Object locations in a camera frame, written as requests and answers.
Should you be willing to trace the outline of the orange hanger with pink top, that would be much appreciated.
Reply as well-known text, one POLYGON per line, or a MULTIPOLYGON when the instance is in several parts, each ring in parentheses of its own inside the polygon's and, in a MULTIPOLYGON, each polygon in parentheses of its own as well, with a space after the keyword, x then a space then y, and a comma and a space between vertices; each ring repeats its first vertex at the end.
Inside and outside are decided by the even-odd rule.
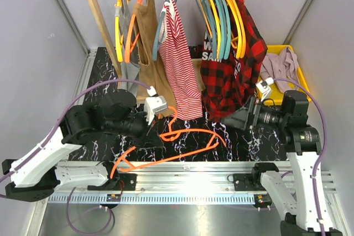
POLYGON ((204 151, 209 151, 211 149, 216 148, 219 145, 219 141, 224 146, 226 146, 226 141, 224 140, 224 138, 222 136, 220 136, 219 134, 217 134, 216 132, 211 131, 209 129, 201 129, 201 128, 196 128, 196 129, 192 128, 191 129, 191 128, 188 128, 188 129, 173 130, 172 126, 173 126, 174 122, 177 119, 178 112, 177 112, 176 108, 174 108, 172 106, 168 106, 168 108, 174 112, 174 118, 168 124, 168 132, 159 134, 159 136, 162 138, 162 140, 167 141, 167 142, 172 142, 174 140, 177 140, 177 138, 179 138, 182 133, 199 132, 199 133, 207 133, 207 134, 211 135, 211 138, 210 138, 209 142, 207 143, 207 145, 204 148, 202 148, 202 149, 197 149, 197 150, 194 150, 194 151, 191 151, 191 152, 188 152, 188 153, 172 156, 172 157, 161 159, 161 160, 158 160, 158 161, 149 162, 147 164, 143 164, 143 165, 139 165, 139 166, 134 166, 130 161, 128 161, 126 159, 127 155, 129 155, 132 151, 136 150, 136 147, 133 146, 133 147, 129 148, 126 152, 124 152, 116 160, 116 162, 114 163, 113 168, 112 168, 112 170, 110 172, 110 175, 109 175, 110 179, 113 179, 113 176, 114 176, 114 174, 117 171, 130 172, 130 171, 134 171, 134 170, 143 169, 143 168, 146 168, 146 167, 159 165, 159 164, 162 164, 164 162, 170 162, 170 161, 173 161, 173 160, 176 160, 176 159, 180 159, 180 158, 183 158, 183 157, 196 155, 196 154, 199 154, 199 153, 204 152, 204 151), (213 143, 215 138, 218 138, 219 141, 216 141, 215 143, 213 143))

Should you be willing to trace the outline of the red white striped tank top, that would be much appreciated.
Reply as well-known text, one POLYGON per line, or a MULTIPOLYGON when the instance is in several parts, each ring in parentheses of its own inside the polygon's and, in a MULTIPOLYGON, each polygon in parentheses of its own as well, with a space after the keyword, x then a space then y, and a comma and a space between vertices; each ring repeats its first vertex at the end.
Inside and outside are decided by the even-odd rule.
POLYGON ((175 0, 164 2, 164 8, 167 36, 160 45, 159 53, 175 97, 178 118, 200 118, 203 115, 201 91, 175 0))

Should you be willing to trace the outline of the tan tank top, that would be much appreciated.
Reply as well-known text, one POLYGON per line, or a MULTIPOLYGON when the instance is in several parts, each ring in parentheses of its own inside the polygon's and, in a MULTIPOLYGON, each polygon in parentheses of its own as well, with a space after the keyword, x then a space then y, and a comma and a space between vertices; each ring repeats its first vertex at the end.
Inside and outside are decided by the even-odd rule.
POLYGON ((136 16, 134 30, 139 34, 136 43, 140 65, 139 80, 153 86, 157 94, 175 108, 176 100, 166 77, 163 61, 160 55, 153 60, 153 44, 158 26, 155 0, 135 4, 132 13, 136 16))

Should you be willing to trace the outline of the pink tank top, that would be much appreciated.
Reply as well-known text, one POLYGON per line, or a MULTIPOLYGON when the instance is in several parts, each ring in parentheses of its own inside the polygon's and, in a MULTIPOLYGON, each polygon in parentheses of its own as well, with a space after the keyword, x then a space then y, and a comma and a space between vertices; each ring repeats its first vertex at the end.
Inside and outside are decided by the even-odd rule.
POLYGON ((298 82, 298 57, 290 47, 285 47, 278 55, 267 53, 261 66, 262 79, 287 78, 298 82))

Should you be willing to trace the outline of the teal hanger with striped top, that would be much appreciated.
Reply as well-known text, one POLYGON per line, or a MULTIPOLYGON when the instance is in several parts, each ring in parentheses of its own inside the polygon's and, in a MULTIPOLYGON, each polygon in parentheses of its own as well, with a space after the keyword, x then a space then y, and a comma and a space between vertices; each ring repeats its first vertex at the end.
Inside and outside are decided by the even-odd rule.
POLYGON ((154 38, 154 44, 153 44, 153 61, 157 61, 157 56, 158 56, 158 51, 161 46, 161 44, 166 40, 167 38, 167 29, 166 29, 166 11, 167 9, 171 6, 171 1, 170 0, 165 0, 162 10, 160 12, 160 18, 158 20, 158 26, 157 26, 157 31, 155 34, 154 38))

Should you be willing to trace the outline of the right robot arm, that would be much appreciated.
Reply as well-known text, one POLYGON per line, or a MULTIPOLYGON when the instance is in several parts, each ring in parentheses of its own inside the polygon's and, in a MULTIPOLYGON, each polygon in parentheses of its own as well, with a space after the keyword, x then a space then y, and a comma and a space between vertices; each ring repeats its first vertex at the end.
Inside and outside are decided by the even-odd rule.
POLYGON ((224 125, 240 130, 257 125, 279 130, 294 178, 295 195, 284 184, 278 167, 258 162, 251 171, 251 185, 265 189, 281 218, 281 235, 342 235, 327 212, 321 167, 318 159, 324 148, 316 128, 308 121, 309 101, 304 92, 288 90, 279 109, 265 106, 250 97, 240 109, 222 118, 224 125))

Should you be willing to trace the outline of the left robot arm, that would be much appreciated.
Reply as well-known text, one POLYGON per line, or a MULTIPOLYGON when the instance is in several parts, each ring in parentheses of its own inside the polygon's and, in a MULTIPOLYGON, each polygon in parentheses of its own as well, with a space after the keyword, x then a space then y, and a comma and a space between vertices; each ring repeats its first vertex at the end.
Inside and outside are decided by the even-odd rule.
POLYGON ((27 155, 2 162, 4 176, 11 179, 3 197, 36 202, 56 191, 74 187, 89 191, 122 189, 123 177, 108 160, 94 166, 60 166, 58 163, 103 135, 130 137, 136 148, 161 146, 163 142, 154 124, 158 114, 168 109, 165 98, 147 97, 141 112, 135 112, 136 104, 132 93, 118 90, 106 94, 100 101, 70 107, 48 136, 27 155))

